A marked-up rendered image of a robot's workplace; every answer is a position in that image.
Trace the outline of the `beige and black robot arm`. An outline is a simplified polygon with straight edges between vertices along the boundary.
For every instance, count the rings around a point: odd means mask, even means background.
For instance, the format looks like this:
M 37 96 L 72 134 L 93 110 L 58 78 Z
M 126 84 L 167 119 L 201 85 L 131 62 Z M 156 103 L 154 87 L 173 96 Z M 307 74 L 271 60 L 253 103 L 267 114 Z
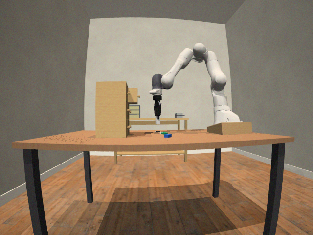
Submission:
M 180 69 L 184 69 L 191 60 L 201 63 L 205 61 L 208 73 L 211 77 L 211 92 L 214 103 L 214 124 L 229 121 L 240 121 L 238 115 L 233 113 L 228 106 L 227 96 L 224 92 L 227 78 L 223 74 L 217 56 L 202 43 L 196 43 L 193 51 L 186 48 L 176 59 L 176 63 L 164 76 L 155 74 L 152 77 L 152 95 L 162 95 L 162 89 L 169 89 L 173 85 L 174 78 Z

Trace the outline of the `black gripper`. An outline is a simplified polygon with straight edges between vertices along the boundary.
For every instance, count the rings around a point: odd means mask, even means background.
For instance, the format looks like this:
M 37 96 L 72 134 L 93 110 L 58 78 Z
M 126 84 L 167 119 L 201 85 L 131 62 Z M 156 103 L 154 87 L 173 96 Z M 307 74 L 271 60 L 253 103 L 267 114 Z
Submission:
M 161 115 L 161 102 L 160 102 L 160 100 L 162 100 L 162 96 L 154 95 L 153 100 L 155 101 L 154 113 L 156 116 L 156 124 L 160 124 L 160 115 Z

